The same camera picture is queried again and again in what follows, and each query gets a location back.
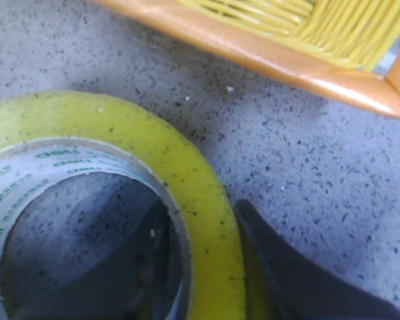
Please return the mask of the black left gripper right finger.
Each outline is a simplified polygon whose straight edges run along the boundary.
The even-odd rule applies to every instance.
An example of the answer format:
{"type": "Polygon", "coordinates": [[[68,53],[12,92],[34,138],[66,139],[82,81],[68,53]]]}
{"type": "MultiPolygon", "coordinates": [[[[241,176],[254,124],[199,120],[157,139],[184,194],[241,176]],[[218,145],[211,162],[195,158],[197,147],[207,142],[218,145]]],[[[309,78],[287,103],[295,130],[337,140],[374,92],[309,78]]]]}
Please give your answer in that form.
{"type": "Polygon", "coordinates": [[[245,259],[248,319],[400,319],[400,310],[314,264],[248,200],[235,216],[245,259]]]}

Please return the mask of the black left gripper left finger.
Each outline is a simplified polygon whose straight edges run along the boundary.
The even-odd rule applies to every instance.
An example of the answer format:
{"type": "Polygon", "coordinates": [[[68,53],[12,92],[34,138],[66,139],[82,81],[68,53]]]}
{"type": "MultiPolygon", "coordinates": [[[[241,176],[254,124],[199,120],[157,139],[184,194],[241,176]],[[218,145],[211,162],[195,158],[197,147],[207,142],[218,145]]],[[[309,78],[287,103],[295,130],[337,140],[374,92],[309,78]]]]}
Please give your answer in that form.
{"type": "Polygon", "coordinates": [[[180,319],[179,244],[156,201],[127,240],[68,284],[34,289],[12,319],[180,319]]]}

